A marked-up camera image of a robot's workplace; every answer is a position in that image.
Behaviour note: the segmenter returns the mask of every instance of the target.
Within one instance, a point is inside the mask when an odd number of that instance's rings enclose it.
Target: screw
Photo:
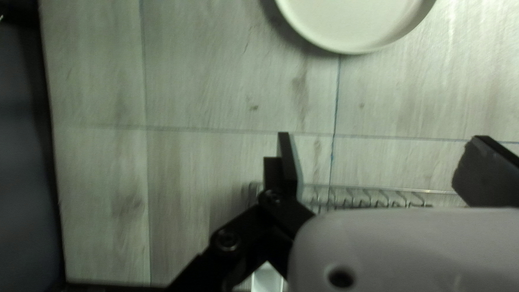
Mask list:
[[[216,237],[216,246],[222,251],[234,251],[240,245],[240,236],[232,231],[221,229]]]
[[[267,198],[267,203],[270,205],[274,205],[279,207],[281,205],[281,196],[271,190],[267,190],[265,192],[265,196]]]

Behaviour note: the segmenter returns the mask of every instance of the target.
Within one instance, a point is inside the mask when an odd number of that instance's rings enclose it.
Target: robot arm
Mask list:
[[[278,139],[278,157],[264,159],[257,204],[218,229],[166,291],[230,291],[265,261],[292,292],[519,290],[519,209],[314,216],[297,200],[301,176],[290,136]],[[519,158],[490,137],[474,137],[466,148],[453,179],[460,196],[471,206],[519,207]]]

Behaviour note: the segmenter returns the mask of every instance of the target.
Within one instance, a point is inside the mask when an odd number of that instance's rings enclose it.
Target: white plate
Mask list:
[[[276,0],[290,25],[341,54],[379,50],[415,28],[435,0]]]

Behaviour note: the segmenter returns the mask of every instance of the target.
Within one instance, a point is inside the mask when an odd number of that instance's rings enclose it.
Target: black metal bracket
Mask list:
[[[165,291],[227,292],[265,261],[286,278],[299,228],[314,214],[297,201],[302,184],[293,140],[278,133],[278,157],[264,158],[265,191],[258,203],[213,233]]]
[[[519,157],[489,136],[474,136],[452,186],[471,207],[519,207]]]

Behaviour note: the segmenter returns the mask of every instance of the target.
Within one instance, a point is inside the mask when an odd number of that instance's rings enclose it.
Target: metal wire rack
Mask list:
[[[262,189],[261,183],[249,185],[251,202],[254,202]],[[324,184],[306,184],[299,199],[316,214],[356,208],[466,206],[456,192]]]

